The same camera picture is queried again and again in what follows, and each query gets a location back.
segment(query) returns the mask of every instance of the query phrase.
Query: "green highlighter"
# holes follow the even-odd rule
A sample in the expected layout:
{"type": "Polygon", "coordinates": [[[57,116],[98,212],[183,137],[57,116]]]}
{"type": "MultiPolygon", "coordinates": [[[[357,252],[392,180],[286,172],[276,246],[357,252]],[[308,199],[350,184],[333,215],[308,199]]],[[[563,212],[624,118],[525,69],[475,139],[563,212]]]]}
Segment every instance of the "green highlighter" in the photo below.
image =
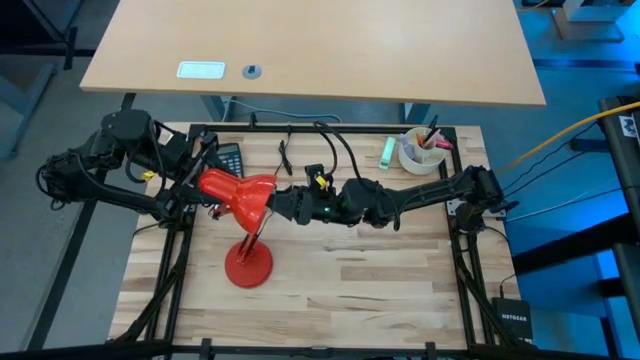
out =
{"type": "Polygon", "coordinates": [[[391,164],[391,156],[393,155],[393,149],[396,147],[396,139],[392,137],[387,138],[387,143],[384,146],[384,151],[382,152],[382,158],[380,158],[380,164],[378,167],[380,169],[389,170],[389,164],[391,164]]]}

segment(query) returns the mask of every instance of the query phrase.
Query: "wooden table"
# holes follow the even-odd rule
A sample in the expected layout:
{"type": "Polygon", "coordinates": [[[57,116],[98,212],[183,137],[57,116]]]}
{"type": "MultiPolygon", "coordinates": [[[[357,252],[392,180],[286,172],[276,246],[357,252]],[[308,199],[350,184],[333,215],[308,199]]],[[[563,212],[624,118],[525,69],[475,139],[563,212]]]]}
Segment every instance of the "wooden table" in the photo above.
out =
{"type": "Polygon", "coordinates": [[[545,105],[511,0],[121,0],[81,87],[545,105]],[[182,61],[224,77],[178,78],[182,61]]]}
{"type": "MultiPolygon", "coordinates": [[[[168,125],[183,132],[189,126],[168,125]]],[[[480,128],[456,130],[463,167],[488,166],[480,128]]],[[[249,176],[276,169],[280,163],[277,146],[286,134],[219,132],[218,136],[222,143],[240,143],[249,176]]],[[[380,170],[377,165],[385,135],[344,137],[362,175],[385,187],[403,189],[439,179],[438,174],[418,177],[407,173],[395,153],[390,170],[380,170]]],[[[334,176],[340,189],[354,174],[346,151],[340,145],[337,148],[334,176]]],[[[322,162],[330,166],[332,161],[327,144],[317,134],[294,133],[287,153],[294,175],[290,178],[282,169],[279,188],[304,184],[304,165],[322,162]]],[[[452,174],[451,159],[447,162],[452,174]]],[[[152,182],[147,193],[155,193],[158,185],[159,181],[152,182]]],[[[138,227],[153,222],[141,216],[138,227]]],[[[503,230],[495,220],[488,224],[503,230]]],[[[202,338],[211,338],[217,346],[420,349],[433,341],[441,349],[466,348],[444,205],[407,212],[402,215],[400,231],[392,228],[317,222],[303,227],[276,214],[261,237],[273,252],[273,273],[265,284],[247,290],[232,285],[223,266],[227,251],[242,240],[243,231],[231,216],[214,221],[205,209],[199,209],[175,343],[199,345],[202,338]]],[[[151,299],[165,234],[155,228],[135,237],[110,336],[124,332],[151,299]]],[[[509,247],[490,231],[478,239],[487,293],[497,296],[500,281],[513,274],[509,247]]],[[[505,284],[509,297],[519,297],[515,279],[505,284]]],[[[471,304],[481,341],[479,311],[473,300],[471,304]]],[[[160,329],[166,324],[167,308],[168,300],[161,311],[160,329]]]]}

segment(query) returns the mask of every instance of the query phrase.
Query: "sticker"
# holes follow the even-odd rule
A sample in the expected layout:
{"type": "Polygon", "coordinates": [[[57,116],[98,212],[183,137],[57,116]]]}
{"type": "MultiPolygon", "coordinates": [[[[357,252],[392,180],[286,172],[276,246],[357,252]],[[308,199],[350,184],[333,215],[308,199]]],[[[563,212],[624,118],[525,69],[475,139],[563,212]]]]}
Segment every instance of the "sticker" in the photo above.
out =
{"type": "Polygon", "coordinates": [[[226,65],[222,62],[183,61],[178,66],[180,79],[220,80],[224,77],[226,65]]]}
{"type": "Polygon", "coordinates": [[[622,127],[622,133],[624,134],[624,136],[638,136],[638,131],[636,130],[636,122],[633,120],[633,117],[620,116],[620,126],[622,127]]]}

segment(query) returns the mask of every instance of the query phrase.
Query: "yellow cable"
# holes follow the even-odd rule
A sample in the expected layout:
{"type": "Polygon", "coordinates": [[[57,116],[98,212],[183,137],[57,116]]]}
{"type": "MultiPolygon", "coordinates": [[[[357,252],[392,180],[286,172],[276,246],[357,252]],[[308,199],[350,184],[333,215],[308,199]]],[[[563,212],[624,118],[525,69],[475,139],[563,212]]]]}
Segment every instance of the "yellow cable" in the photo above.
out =
{"type": "Polygon", "coordinates": [[[635,108],[638,108],[638,107],[640,107],[640,101],[635,102],[633,104],[620,106],[620,107],[617,107],[615,109],[607,110],[607,111],[601,112],[599,114],[590,116],[590,117],[588,117],[588,118],[586,118],[584,120],[578,121],[577,123],[569,126],[568,128],[560,131],[559,133],[553,135],[552,137],[550,137],[548,140],[546,140],[542,144],[540,144],[540,145],[534,147],[533,149],[529,150],[528,153],[520,156],[519,158],[517,158],[511,164],[509,164],[509,165],[497,170],[496,174],[501,174],[501,173],[513,168],[514,166],[520,164],[525,159],[529,158],[531,155],[533,155],[533,154],[537,153],[538,151],[540,151],[540,150],[544,149],[545,147],[547,147],[547,145],[551,144],[552,142],[554,142],[554,141],[560,139],[561,137],[565,136],[567,133],[569,133],[569,132],[571,132],[571,131],[573,131],[573,130],[575,130],[575,129],[583,126],[583,125],[586,125],[586,124],[588,124],[588,123],[590,123],[592,121],[596,121],[598,119],[602,119],[603,117],[607,117],[607,116],[614,115],[614,114],[617,114],[617,113],[620,113],[620,112],[623,112],[623,111],[635,109],[635,108]]]}
{"type": "Polygon", "coordinates": [[[546,3],[548,3],[549,1],[551,1],[551,0],[544,0],[543,2],[541,2],[541,3],[540,3],[540,4],[538,4],[538,5],[534,5],[534,6],[531,6],[531,7],[528,7],[528,8],[524,8],[524,9],[518,9],[518,11],[519,11],[519,12],[525,12],[525,11],[529,11],[529,10],[537,9],[537,8],[539,8],[540,6],[542,6],[542,5],[546,4],[546,3]]]}

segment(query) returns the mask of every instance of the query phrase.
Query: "red desk lamp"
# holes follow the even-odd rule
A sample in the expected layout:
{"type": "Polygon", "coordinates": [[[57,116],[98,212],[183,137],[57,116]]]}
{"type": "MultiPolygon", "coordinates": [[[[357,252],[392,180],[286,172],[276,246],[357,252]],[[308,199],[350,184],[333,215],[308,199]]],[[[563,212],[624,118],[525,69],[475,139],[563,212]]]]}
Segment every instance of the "red desk lamp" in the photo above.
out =
{"type": "Polygon", "coordinates": [[[218,169],[207,170],[200,177],[200,190],[222,201],[216,210],[217,215],[233,213],[238,224],[248,233],[244,241],[229,250],[224,262],[229,280],[242,288],[261,285],[273,268],[271,251],[258,241],[257,234],[276,179],[273,175],[240,179],[218,169]]]}

